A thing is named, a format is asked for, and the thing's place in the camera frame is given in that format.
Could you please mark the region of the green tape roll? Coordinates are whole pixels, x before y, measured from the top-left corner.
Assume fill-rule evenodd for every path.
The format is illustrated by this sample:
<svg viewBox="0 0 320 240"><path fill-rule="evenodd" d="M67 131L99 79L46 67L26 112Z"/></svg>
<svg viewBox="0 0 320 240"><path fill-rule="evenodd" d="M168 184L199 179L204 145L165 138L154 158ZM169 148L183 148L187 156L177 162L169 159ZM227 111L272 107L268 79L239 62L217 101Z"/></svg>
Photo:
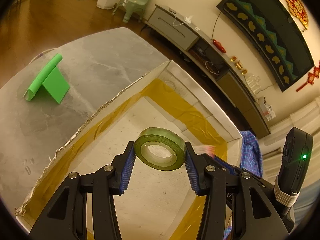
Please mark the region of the green tape roll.
<svg viewBox="0 0 320 240"><path fill-rule="evenodd" d="M158 127L149 127L135 140L136 156L156 170L173 171L185 162L185 142L176 133Z"/></svg>

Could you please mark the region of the wall tv with cover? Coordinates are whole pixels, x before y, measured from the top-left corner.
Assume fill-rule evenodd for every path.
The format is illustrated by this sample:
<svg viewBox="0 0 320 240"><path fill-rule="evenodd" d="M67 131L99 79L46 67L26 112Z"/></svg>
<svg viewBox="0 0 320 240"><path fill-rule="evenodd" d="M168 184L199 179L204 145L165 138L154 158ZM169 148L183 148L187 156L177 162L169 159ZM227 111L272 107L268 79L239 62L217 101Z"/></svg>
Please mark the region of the wall tv with cover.
<svg viewBox="0 0 320 240"><path fill-rule="evenodd" d="M279 0L222 0L217 8L254 44L282 92L314 66L302 33Z"/></svg>

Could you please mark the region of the grey tv cabinet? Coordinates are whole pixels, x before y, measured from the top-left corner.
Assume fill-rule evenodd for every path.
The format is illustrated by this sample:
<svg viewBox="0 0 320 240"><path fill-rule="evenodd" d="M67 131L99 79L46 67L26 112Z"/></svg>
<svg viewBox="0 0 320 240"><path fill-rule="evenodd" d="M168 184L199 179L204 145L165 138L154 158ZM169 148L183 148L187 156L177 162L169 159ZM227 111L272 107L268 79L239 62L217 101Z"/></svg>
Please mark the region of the grey tv cabinet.
<svg viewBox="0 0 320 240"><path fill-rule="evenodd" d="M236 107L260 139L270 134L267 119L244 75L196 25L168 6L155 5L145 24L157 31L195 63Z"/></svg>

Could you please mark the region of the green child chair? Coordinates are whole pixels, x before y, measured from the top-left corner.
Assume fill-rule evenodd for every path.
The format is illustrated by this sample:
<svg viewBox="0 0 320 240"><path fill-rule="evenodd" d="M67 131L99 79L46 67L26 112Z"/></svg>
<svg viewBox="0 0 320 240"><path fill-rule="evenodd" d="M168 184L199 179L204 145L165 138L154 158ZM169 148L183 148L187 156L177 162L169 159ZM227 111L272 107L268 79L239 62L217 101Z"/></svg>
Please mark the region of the green child chair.
<svg viewBox="0 0 320 240"><path fill-rule="evenodd" d="M137 14L138 22L141 22L149 1L150 0L120 0L112 11L112 15L115 15L119 7L123 7L125 9L125 15L123 17L124 23L128 23L133 14Z"/></svg>

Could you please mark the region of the blue plaid shirt cloth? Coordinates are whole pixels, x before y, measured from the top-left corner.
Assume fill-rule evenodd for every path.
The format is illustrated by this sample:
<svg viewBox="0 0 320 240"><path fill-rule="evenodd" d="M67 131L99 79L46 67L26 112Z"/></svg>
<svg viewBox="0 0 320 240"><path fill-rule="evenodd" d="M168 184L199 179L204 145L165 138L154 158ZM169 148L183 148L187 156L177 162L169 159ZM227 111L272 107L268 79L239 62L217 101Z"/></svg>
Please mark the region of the blue plaid shirt cloth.
<svg viewBox="0 0 320 240"><path fill-rule="evenodd" d="M263 158L258 141L250 131L241 131L240 133L242 135L240 168L261 178L263 176Z"/></svg>

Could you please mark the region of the clear glass set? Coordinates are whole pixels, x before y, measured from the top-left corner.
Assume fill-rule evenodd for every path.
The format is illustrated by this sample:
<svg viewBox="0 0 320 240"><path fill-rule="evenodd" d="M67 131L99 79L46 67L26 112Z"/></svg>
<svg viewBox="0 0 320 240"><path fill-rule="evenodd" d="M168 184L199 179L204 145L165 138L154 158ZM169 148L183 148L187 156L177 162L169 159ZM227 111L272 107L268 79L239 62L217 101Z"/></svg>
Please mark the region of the clear glass set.
<svg viewBox="0 0 320 240"><path fill-rule="evenodd" d="M260 77L255 76L251 73L247 74L245 76L245 80L251 91L257 95L261 91L261 86L260 86Z"/></svg>

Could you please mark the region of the red chinese knot right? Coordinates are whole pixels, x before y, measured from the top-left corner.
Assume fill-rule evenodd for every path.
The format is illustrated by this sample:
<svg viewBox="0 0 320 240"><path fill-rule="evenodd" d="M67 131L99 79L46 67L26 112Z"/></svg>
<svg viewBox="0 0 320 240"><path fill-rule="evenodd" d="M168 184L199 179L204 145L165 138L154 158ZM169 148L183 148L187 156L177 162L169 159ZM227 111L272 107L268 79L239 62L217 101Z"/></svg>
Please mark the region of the red chinese knot right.
<svg viewBox="0 0 320 240"><path fill-rule="evenodd" d="M313 86L315 79L319 79L319 75L320 75L320 64L318 65L318 67L314 66L313 72L308 72L307 81L303 83L300 87L298 87L296 89L296 92L299 92L308 84Z"/></svg>

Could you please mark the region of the red white card box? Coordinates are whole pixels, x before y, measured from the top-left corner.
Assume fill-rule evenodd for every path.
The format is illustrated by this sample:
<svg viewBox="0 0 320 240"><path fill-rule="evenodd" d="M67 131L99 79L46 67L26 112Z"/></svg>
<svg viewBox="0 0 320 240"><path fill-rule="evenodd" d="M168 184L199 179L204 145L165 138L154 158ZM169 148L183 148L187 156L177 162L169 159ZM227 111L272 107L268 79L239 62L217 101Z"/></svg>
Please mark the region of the red white card box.
<svg viewBox="0 0 320 240"><path fill-rule="evenodd" d="M215 157L215 146L213 145L197 145L193 146L193 149L197 155L206 154L211 158Z"/></svg>

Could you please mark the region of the green phone stand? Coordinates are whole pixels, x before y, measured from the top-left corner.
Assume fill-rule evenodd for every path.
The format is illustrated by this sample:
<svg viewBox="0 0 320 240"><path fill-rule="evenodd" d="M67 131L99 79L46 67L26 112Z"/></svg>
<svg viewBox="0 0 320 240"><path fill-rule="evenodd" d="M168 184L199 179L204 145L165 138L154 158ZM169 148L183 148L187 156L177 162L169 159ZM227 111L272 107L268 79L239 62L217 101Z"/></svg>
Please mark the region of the green phone stand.
<svg viewBox="0 0 320 240"><path fill-rule="evenodd" d="M61 61L62 55L58 53L43 67L26 90L25 100L31 101L38 90L44 87L58 104L62 102L70 85L57 67Z"/></svg>

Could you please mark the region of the red dish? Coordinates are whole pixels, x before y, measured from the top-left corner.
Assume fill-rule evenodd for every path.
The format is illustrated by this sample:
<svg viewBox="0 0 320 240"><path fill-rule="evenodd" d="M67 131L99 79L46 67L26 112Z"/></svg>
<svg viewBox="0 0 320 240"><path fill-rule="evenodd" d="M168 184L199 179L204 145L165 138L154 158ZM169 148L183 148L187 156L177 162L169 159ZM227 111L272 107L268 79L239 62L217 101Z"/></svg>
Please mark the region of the red dish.
<svg viewBox="0 0 320 240"><path fill-rule="evenodd" d="M226 53L225 48L222 46L222 44L217 41L216 39L212 39L213 45L221 52L221 53Z"/></svg>

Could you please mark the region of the white foam box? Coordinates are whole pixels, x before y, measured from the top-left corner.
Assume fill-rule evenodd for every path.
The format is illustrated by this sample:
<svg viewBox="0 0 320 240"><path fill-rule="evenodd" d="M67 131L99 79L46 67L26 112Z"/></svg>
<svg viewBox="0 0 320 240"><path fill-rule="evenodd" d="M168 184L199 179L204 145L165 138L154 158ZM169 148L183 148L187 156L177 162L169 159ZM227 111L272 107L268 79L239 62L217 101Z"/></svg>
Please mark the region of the white foam box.
<svg viewBox="0 0 320 240"><path fill-rule="evenodd" d="M102 105L61 148L37 180L16 218L26 229L71 172L85 175L112 163L127 144L137 157L125 191L114 199L123 239L195 239L205 198L191 189L185 142L239 165L242 135L209 94L167 61Z"/></svg>

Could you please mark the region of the white standing air conditioner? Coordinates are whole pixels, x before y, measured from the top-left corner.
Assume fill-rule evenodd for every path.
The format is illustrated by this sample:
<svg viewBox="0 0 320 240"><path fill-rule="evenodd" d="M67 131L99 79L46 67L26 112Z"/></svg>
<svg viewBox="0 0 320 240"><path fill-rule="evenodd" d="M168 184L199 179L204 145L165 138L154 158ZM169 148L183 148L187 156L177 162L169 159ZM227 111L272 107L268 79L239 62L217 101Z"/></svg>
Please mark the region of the white standing air conditioner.
<svg viewBox="0 0 320 240"><path fill-rule="evenodd" d="M283 149L287 133L292 127L313 136L314 144L319 146L319 97L302 107L283 121L270 128L271 134L258 140L263 155Z"/></svg>

